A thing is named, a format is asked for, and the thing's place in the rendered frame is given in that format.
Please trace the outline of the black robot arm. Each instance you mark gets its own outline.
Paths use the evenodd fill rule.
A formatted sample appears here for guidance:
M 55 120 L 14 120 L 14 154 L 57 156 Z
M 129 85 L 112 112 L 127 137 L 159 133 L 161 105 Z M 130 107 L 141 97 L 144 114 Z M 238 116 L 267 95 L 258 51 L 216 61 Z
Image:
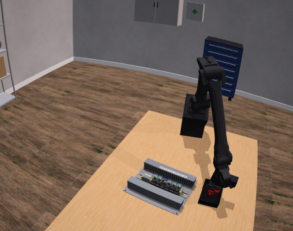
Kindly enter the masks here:
M 215 133 L 213 165 L 215 175 L 218 176 L 215 185 L 235 188 L 239 177 L 229 173 L 233 156 L 227 141 L 222 100 L 222 83 L 226 83 L 225 70 L 219 66 L 213 56 L 197 58 L 197 62 L 199 65 L 197 92 L 188 100 L 187 111 L 205 115 L 211 105 Z M 218 81 L 210 82 L 209 79 L 218 79 Z

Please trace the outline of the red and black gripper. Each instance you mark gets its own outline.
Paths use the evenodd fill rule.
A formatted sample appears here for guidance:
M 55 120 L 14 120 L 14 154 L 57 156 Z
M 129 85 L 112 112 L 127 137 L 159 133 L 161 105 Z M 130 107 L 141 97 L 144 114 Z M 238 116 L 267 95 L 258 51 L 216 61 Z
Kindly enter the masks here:
M 219 192 L 220 186 L 215 185 L 217 178 L 218 178 L 218 176 L 216 176 L 215 173 L 213 173 L 213 175 L 211 176 L 211 179 L 206 187 L 206 190 L 208 192 L 208 196 L 212 196 L 212 195 Z M 214 192 L 212 194 L 210 194 L 210 190 L 214 191 Z

